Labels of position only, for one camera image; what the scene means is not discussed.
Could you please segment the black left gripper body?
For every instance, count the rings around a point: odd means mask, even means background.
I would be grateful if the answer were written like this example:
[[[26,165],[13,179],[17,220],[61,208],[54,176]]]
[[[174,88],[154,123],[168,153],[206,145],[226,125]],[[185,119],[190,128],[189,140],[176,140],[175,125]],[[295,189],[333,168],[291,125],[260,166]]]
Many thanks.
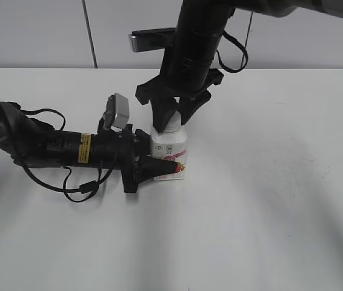
[[[128,123],[122,130],[116,132],[98,125],[97,135],[93,139],[93,154],[100,169],[107,169],[107,173],[99,180],[106,182],[113,170],[121,171],[121,178],[125,193],[138,191],[138,153],[136,150],[136,135],[133,125]]]

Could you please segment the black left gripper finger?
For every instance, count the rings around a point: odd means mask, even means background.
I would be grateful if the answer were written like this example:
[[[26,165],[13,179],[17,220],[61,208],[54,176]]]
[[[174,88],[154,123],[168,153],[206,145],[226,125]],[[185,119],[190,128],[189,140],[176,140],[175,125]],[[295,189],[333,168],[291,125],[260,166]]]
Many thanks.
[[[141,129],[136,129],[136,149],[139,155],[150,155],[151,152],[151,137],[148,133],[144,132]]]
[[[175,173],[178,167],[174,161],[156,159],[151,156],[140,156],[137,165],[136,182],[138,184],[157,176]]]

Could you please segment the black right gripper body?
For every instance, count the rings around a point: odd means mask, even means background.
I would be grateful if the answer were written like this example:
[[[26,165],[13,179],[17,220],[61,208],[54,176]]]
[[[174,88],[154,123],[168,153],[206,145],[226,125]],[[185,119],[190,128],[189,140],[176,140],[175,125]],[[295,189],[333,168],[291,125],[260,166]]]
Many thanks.
[[[211,98],[208,88],[211,85],[219,85],[223,77],[224,74],[218,69],[210,69],[200,89],[188,89],[183,85],[168,81],[162,75],[158,75],[148,82],[138,85],[135,96],[142,105],[166,97],[179,97],[181,101],[185,100],[192,104],[205,104]]]

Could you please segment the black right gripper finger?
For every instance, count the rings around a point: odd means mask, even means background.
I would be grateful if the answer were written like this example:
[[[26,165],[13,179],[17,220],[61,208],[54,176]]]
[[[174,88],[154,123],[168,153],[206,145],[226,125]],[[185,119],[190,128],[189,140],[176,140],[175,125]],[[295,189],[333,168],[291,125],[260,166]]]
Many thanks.
[[[180,99],[181,124],[188,123],[194,113],[211,99],[211,93],[206,90],[195,97]]]
[[[174,97],[155,98],[151,100],[153,127],[163,133],[169,120],[178,111],[178,102]]]

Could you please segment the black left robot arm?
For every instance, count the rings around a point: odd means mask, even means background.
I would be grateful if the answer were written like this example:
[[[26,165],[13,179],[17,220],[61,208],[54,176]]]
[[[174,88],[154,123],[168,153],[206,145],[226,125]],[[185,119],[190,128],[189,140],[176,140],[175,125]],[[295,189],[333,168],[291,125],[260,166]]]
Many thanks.
[[[95,134],[69,132],[35,118],[53,109],[23,110],[15,102],[0,102],[0,149],[40,186],[69,197],[81,193],[85,199],[96,195],[112,171],[120,170],[125,193],[136,193],[138,185],[157,176],[176,173],[181,165],[150,155],[150,135],[132,129],[128,123],[128,99],[115,93],[108,97],[105,112]],[[32,169],[74,167],[94,168],[95,180],[70,189],[42,182]]]

